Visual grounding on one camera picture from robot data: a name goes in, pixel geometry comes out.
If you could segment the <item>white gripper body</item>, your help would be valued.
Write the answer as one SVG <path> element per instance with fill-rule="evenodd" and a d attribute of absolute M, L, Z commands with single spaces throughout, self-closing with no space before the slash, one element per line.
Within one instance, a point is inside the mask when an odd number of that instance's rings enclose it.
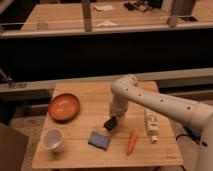
<path fill-rule="evenodd" d="M 128 109 L 128 100 L 124 97 L 114 95 L 110 103 L 110 116 L 121 117 Z"/>

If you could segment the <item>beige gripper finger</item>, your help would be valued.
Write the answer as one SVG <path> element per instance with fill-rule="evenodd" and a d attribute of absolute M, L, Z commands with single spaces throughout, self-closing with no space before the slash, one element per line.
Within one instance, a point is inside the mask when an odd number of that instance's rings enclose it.
<path fill-rule="evenodd" d="M 122 115 L 120 117 L 116 116 L 117 125 L 115 128 L 119 128 L 122 126 L 124 118 L 125 118 L 125 115 Z"/>

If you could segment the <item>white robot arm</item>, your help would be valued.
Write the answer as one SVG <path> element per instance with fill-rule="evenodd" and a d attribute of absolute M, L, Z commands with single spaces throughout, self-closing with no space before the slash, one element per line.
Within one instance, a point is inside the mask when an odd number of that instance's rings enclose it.
<path fill-rule="evenodd" d="M 132 101 L 197 130 L 201 133 L 201 145 L 195 171 L 213 171 L 213 106 L 142 90 L 137 84 L 138 80 L 132 74 L 125 75 L 112 83 L 113 99 L 110 113 L 121 117 L 128 109 L 128 102 Z"/>

